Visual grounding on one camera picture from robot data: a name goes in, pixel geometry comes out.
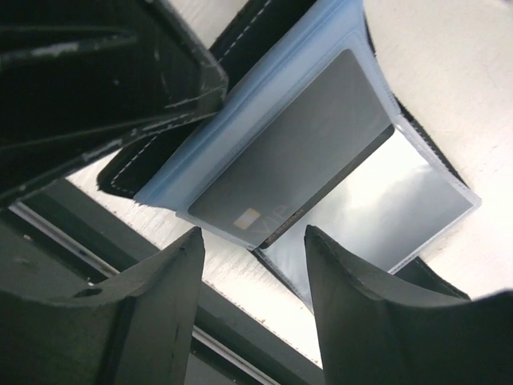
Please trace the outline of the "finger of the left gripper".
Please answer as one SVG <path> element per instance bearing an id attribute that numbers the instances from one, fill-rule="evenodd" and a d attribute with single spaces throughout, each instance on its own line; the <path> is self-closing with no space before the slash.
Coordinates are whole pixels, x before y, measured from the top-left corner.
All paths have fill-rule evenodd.
<path id="1" fill-rule="evenodd" d="M 228 78 L 168 1 L 1 4 L 1 202 L 203 120 Z"/>

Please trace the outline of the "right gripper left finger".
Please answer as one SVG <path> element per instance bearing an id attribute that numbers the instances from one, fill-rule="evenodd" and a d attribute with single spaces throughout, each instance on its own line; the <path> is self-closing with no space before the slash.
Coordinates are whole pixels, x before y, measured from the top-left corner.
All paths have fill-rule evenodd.
<path id="1" fill-rule="evenodd" d="M 2 383 L 183 383 L 204 255 L 195 227 L 71 296 L 2 291 Z"/>

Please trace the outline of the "black leather card holder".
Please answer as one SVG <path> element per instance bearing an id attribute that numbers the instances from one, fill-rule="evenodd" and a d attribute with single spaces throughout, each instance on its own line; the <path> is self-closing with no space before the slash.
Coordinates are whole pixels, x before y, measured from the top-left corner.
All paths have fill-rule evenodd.
<path id="1" fill-rule="evenodd" d="M 238 244 L 306 305 L 308 226 L 395 273 L 479 206 L 390 90 L 362 2 L 250 1 L 211 51 L 224 108 L 125 148 L 100 190 Z"/>

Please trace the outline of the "white credit card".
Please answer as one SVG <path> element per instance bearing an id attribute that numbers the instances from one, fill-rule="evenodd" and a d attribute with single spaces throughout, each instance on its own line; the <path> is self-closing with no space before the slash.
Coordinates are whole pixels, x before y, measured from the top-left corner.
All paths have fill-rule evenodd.
<path id="1" fill-rule="evenodd" d="M 188 214 L 266 249 L 393 132 L 355 55 L 345 50 L 198 197 Z"/>

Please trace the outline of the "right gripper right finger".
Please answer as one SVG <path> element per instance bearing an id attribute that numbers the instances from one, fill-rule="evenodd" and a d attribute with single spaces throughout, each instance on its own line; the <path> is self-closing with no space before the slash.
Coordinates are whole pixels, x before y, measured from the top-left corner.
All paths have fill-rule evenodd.
<path id="1" fill-rule="evenodd" d="M 511 292 L 456 298 L 379 269 L 316 226 L 304 241 L 328 384 L 511 383 Z"/>

